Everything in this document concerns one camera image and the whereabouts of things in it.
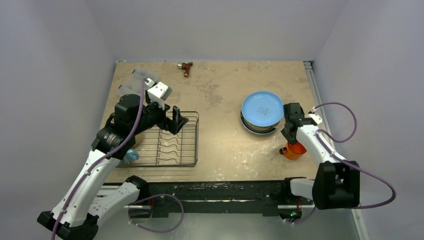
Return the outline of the orange mug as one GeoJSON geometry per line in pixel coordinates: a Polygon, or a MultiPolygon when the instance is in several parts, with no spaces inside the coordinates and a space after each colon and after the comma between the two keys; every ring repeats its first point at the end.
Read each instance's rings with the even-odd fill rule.
{"type": "Polygon", "coordinates": [[[279,149],[281,155],[292,161],[298,160],[306,152],[306,148],[300,142],[294,144],[287,142],[284,147],[279,149]]]}

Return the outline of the light blue plate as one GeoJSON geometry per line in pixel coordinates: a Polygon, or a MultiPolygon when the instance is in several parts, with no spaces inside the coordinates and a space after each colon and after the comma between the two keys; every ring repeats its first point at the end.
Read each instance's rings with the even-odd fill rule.
{"type": "Polygon", "coordinates": [[[270,127],[279,123],[284,117],[284,103],[273,92],[256,91],[243,100],[241,114],[254,126],[270,127]]]}

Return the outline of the blue butterfly mug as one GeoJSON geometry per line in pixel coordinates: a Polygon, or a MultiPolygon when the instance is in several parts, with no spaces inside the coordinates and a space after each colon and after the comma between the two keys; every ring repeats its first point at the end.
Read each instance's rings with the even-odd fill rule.
{"type": "Polygon", "coordinates": [[[130,165],[131,163],[133,163],[134,161],[138,160],[139,158],[140,158],[140,155],[139,155],[139,153],[136,150],[129,149],[126,152],[123,160],[119,164],[120,165],[124,165],[124,166],[130,165]]]}

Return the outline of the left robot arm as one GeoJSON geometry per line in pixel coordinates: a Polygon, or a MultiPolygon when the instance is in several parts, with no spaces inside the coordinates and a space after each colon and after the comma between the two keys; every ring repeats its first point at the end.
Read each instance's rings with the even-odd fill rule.
{"type": "Polygon", "coordinates": [[[37,222],[51,231],[51,238],[92,240],[100,226],[126,205],[144,203],[153,207],[149,183],[132,175],[102,199],[97,194],[112,171],[124,162],[140,133],[158,127],[176,135],[188,122],[176,106],[168,117],[168,105],[136,94],[119,99],[105,126],[97,133],[87,160],[68,190],[52,210],[39,214],[37,222]]]}

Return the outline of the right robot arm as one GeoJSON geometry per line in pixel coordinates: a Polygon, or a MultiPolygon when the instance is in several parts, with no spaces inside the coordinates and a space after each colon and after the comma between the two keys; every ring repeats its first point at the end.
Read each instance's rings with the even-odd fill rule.
{"type": "Polygon", "coordinates": [[[299,103],[283,106],[282,135],[287,143],[279,152],[289,160],[308,153],[317,163],[314,179],[288,177],[283,181],[280,196],[288,204],[300,197],[314,202],[319,210],[354,208],[360,203],[360,172],[356,161],[345,158],[320,134],[322,118],[312,110],[305,114],[299,103]]]}

